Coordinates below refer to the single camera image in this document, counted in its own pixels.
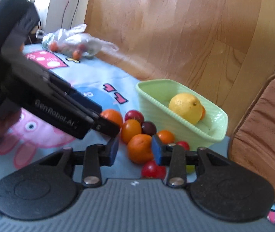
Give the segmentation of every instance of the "light green basket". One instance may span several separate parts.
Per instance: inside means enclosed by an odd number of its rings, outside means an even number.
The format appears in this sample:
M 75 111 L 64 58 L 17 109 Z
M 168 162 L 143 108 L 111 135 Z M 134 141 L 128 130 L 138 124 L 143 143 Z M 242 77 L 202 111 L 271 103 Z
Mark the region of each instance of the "light green basket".
M 152 121 L 157 130 L 169 130 L 177 141 L 186 141 L 190 150 L 198 147 L 209 147 L 224 139 L 228 127 L 228 116 L 203 96 L 188 87 L 169 79 L 158 79 L 139 82 L 136 85 L 140 111 L 146 121 Z M 196 125 L 172 112 L 169 102 L 175 95 L 188 92 L 195 95 L 205 107 L 206 115 Z

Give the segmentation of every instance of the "peppa pig print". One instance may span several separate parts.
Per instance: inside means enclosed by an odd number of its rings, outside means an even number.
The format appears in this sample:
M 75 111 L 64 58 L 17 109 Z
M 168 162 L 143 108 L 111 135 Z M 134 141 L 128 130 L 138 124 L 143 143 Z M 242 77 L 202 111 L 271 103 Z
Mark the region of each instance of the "peppa pig print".
M 56 148 L 72 142 L 75 138 L 22 109 L 20 120 L 5 134 L 0 143 L 0 155 L 17 148 L 14 166 L 20 169 L 33 159 L 38 148 Z

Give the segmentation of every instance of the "light blue tablecloth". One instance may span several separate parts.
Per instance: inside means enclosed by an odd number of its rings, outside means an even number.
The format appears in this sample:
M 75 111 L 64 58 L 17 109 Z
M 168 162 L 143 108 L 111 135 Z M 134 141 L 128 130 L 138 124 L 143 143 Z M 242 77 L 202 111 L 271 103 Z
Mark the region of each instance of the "light blue tablecloth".
M 122 113 L 138 109 L 135 85 L 138 80 L 97 58 L 84 59 L 76 63 L 65 56 L 57 56 L 42 50 L 40 45 L 25 47 L 28 58 L 36 59 L 45 67 L 70 82 L 77 90 L 91 97 L 102 105 L 103 110 L 113 108 Z M 227 156 L 229 138 L 214 144 L 211 149 Z M 97 132 L 90 131 L 83 140 L 74 139 L 55 130 L 29 112 L 23 111 L 22 119 L 0 140 L 0 179 L 20 167 L 30 164 L 62 146 L 71 146 L 75 151 L 84 150 L 88 145 L 106 143 Z M 125 145 L 121 144 L 112 167 L 102 167 L 103 180 L 106 178 L 139 178 L 140 166 L 129 161 Z M 188 180 L 194 181 L 195 174 L 189 175 Z M 77 167 L 74 180 L 81 180 L 81 167 Z

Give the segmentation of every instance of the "plastic bag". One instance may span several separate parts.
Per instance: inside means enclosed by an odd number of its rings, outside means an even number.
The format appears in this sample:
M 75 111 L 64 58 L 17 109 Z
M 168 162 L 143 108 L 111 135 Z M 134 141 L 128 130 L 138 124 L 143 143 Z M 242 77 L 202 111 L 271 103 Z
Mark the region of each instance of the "plastic bag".
M 54 33 L 45 34 L 38 30 L 36 37 L 42 39 L 42 46 L 52 52 L 59 52 L 79 60 L 83 56 L 93 57 L 99 51 L 118 51 L 117 45 L 92 37 L 84 33 L 87 25 L 81 24 L 70 30 L 59 29 Z

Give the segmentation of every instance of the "dark plum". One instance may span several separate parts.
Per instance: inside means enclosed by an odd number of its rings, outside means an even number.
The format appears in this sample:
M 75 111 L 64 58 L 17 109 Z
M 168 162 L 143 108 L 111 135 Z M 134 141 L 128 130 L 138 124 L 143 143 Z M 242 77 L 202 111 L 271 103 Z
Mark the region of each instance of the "dark plum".
M 142 133 L 153 136 L 157 133 L 156 125 L 150 121 L 145 121 L 142 123 Z

